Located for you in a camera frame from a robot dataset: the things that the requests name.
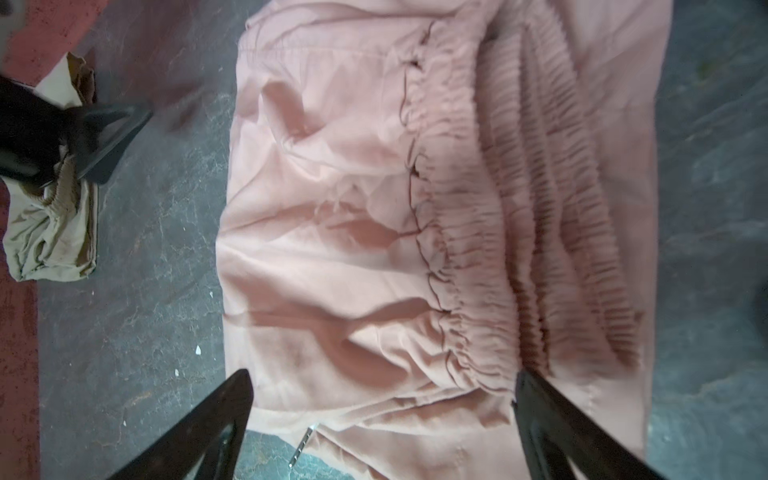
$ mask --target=red surface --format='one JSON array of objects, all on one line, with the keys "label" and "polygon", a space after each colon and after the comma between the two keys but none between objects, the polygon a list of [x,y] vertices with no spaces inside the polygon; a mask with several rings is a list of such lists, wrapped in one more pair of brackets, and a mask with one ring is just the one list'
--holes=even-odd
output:
[{"label": "red surface", "polygon": [[91,28],[109,0],[27,0],[23,29],[13,34],[3,75],[35,86]]},{"label": "red surface", "polygon": [[[0,237],[8,189],[0,180]],[[0,480],[40,478],[38,288],[8,275],[0,249]]]}]

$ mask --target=gray floor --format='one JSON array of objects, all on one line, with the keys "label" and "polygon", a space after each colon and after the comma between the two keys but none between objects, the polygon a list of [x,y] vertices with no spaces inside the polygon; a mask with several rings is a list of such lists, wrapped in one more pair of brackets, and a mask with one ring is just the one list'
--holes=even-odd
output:
[{"label": "gray floor", "polygon": [[[113,0],[78,49],[100,101],[157,113],[100,192],[96,273],[39,284],[44,480],[106,478],[223,380],[214,239],[236,41],[260,4]],[[764,2],[677,3],[649,442],[671,480],[768,477],[767,69]],[[287,478],[292,450],[249,433],[237,477]],[[302,458],[292,478],[339,477]]]}]

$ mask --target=gray table surface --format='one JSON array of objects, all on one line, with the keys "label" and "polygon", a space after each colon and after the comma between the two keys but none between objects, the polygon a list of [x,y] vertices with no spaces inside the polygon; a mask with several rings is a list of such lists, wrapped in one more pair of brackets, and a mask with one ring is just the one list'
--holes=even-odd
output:
[{"label": "gray table surface", "polygon": [[[44,480],[106,478],[223,381],[214,240],[237,39],[261,5],[113,0],[78,48],[99,101],[157,111],[100,191],[96,272],[39,283]],[[765,2],[676,4],[648,445],[671,480],[768,478],[767,69]],[[249,432],[237,478],[287,478],[292,451]],[[292,476],[342,477],[309,456]]]}]

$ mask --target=beige cloth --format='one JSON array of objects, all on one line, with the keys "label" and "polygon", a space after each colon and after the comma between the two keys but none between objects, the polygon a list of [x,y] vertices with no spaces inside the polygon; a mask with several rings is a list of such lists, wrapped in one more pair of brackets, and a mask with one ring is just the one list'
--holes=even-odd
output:
[{"label": "beige cloth", "polygon": [[[62,107],[81,104],[72,86],[68,57],[35,89]],[[5,180],[11,196],[3,248],[17,281],[85,278],[96,267],[97,188],[75,177],[75,163],[62,153],[55,182],[42,190]]]},{"label": "beige cloth", "polygon": [[642,455],[668,0],[287,0],[217,239],[249,428],[357,478],[526,478],[522,366]]}]

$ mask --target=wrinkled fabric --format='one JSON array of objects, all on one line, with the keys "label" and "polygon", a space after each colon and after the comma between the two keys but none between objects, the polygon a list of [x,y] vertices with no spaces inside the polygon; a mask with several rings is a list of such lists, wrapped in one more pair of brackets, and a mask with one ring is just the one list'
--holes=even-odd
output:
[{"label": "wrinkled fabric", "polygon": [[[65,55],[35,93],[61,107],[79,106],[86,97],[90,102],[92,89],[82,97],[72,84],[71,70],[87,76],[81,62]],[[61,159],[56,181],[42,189],[3,179],[11,196],[3,249],[8,271],[18,282],[71,282],[96,268],[97,187],[77,179],[76,163],[65,148]]]},{"label": "wrinkled fabric", "polygon": [[249,428],[357,478],[525,478],[544,373],[642,455],[668,1],[273,2],[217,238]]}]

